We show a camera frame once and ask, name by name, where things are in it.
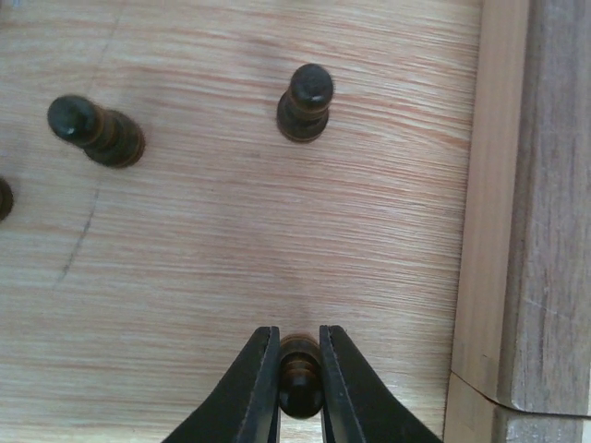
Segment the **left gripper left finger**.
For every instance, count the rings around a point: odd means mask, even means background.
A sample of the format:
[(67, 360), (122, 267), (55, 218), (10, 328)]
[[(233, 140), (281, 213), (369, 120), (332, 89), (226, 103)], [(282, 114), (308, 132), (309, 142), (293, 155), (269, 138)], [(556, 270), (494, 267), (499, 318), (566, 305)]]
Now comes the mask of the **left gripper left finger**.
[(165, 441), (278, 441), (279, 365), (279, 329), (256, 329), (207, 399)]

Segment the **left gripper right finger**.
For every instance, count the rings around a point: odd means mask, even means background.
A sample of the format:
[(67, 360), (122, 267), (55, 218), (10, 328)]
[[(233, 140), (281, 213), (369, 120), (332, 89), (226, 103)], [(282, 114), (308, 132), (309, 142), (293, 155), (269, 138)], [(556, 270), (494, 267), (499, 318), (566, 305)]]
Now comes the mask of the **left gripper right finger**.
[(439, 442), (381, 381), (344, 328), (320, 327), (326, 442)]

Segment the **wooden chess board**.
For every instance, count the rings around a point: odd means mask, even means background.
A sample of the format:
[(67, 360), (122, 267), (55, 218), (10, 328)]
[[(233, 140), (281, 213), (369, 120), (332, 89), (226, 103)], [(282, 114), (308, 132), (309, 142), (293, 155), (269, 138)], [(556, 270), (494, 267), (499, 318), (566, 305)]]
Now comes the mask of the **wooden chess board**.
[(448, 442), (590, 438), (590, 5), (482, 5)]

